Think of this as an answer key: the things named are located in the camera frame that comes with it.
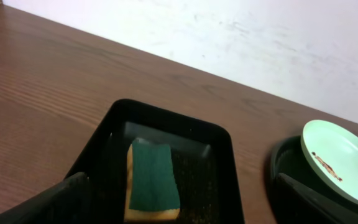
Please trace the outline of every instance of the wooden table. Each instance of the wooden table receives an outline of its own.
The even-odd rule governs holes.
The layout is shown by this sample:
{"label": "wooden table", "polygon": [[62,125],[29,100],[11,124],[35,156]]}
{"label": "wooden table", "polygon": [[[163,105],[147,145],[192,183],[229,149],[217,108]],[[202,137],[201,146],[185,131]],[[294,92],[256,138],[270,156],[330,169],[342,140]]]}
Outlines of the wooden table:
{"label": "wooden table", "polygon": [[358,135],[350,121],[1,6],[0,213],[61,181],[121,98],[226,128],[250,224],[274,222],[262,178],[274,144],[311,119]]}

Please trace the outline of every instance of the brown stain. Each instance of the brown stain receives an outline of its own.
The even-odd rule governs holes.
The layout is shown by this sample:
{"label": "brown stain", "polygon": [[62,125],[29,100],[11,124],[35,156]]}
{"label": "brown stain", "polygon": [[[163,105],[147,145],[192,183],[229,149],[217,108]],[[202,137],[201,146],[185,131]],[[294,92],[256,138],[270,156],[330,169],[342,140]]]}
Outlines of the brown stain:
{"label": "brown stain", "polygon": [[320,158],[319,156],[317,156],[315,152],[312,152],[312,155],[314,155],[314,158],[316,158],[316,159],[320,162],[320,164],[321,164],[333,177],[337,178],[337,180],[339,180],[339,181],[342,181],[342,178],[338,177],[338,175],[336,175],[334,169],[333,169],[331,166],[329,166],[326,162],[324,162],[322,158]]}

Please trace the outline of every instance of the black container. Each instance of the black container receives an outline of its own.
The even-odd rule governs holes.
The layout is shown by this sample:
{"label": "black container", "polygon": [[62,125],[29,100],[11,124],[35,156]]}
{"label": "black container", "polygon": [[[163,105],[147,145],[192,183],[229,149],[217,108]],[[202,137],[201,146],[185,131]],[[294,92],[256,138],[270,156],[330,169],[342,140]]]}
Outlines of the black container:
{"label": "black container", "polygon": [[0,214],[0,224],[85,224],[91,185],[80,172]]}
{"label": "black container", "polygon": [[279,223],[358,224],[358,205],[317,176],[303,155],[300,136],[273,149],[266,175],[268,197]]}
{"label": "black container", "polygon": [[134,100],[112,105],[66,176],[89,176],[93,223],[123,222],[126,156],[135,138],[171,146],[181,212],[167,223],[244,223],[229,133]]}

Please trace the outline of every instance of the sponge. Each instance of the sponge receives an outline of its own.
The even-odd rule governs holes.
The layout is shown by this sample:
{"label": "sponge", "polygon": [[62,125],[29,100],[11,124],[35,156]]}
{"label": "sponge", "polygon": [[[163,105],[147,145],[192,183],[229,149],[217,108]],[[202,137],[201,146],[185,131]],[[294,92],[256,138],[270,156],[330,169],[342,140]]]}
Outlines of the sponge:
{"label": "sponge", "polygon": [[136,139],[127,154],[126,221],[174,220],[180,198],[168,144]]}

